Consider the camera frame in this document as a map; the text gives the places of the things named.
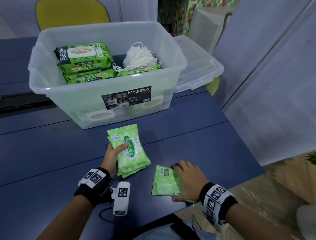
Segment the wooden floor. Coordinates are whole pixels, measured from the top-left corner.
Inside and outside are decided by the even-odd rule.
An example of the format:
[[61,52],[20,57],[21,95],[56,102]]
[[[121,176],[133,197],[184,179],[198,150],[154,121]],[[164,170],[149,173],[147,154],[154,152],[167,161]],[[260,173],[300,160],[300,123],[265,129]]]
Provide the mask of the wooden floor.
[[[305,159],[306,154],[264,166],[266,175],[238,185],[230,191],[244,207],[252,210],[276,227],[288,231],[293,239],[303,240],[296,210],[304,204],[316,205],[316,165]],[[202,213],[201,203],[175,213],[205,231],[216,233]],[[218,234],[222,240],[243,239],[232,227]]]

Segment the table surface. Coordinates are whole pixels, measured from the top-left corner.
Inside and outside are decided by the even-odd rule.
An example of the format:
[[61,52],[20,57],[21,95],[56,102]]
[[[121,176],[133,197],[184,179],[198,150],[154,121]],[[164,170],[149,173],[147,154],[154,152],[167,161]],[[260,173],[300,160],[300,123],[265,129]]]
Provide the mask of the table surface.
[[[0,79],[0,95],[29,91],[27,64],[35,42],[36,37],[0,40],[6,46],[1,61],[22,67]],[[175,93],[167,110],[86,130],[58,107],[2,117],[0,191],[7,196],[0,198],[2,239],[36,238],[72,199],[82,176],[102,162],[107,130],[134,123],[151,165],[124,179],[131,183],[127,216],[109,211],[104,216],[116,224],[104,222],[98,215],[109,205],[98,205],[81,239],[109,239],[184,208],[186,203],[171,197],[151,196],[157,164],[190,160],[225,188],[264,173],[205,87]]]

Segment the storage box lid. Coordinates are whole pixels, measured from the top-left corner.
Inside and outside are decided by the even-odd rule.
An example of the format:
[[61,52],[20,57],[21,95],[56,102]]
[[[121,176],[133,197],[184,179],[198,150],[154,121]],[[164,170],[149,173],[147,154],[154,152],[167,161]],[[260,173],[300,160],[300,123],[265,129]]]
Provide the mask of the storage box lid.
[[224,72],[223,65],[187,36],[174,37],[188,65],[180,73],[174,92],[196,89]]

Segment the white face mask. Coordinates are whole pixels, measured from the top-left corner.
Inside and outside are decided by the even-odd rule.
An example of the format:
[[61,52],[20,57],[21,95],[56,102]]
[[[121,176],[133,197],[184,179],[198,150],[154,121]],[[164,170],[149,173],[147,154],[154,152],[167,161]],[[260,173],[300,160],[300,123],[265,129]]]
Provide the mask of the white face mask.
[[[141,44],[142,48],[140,46],[134,47],[134,44]],[[146,47],[144,47],[141,42],[136,42],[134,44],[126,53],[126,58],[123,61],[124,68],[116,66],[116,64],[113,63],[113,69],[115,71],[122,72],[157,65],[157,59],[152,51],[149,51]]]

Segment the chair backrest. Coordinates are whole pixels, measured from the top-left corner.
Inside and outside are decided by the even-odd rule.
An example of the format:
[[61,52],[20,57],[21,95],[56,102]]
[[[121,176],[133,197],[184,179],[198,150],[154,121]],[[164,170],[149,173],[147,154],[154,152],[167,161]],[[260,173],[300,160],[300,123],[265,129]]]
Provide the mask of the chair backrest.
[[110,22],[96,0],[39,0],[35,7],[39,29]]

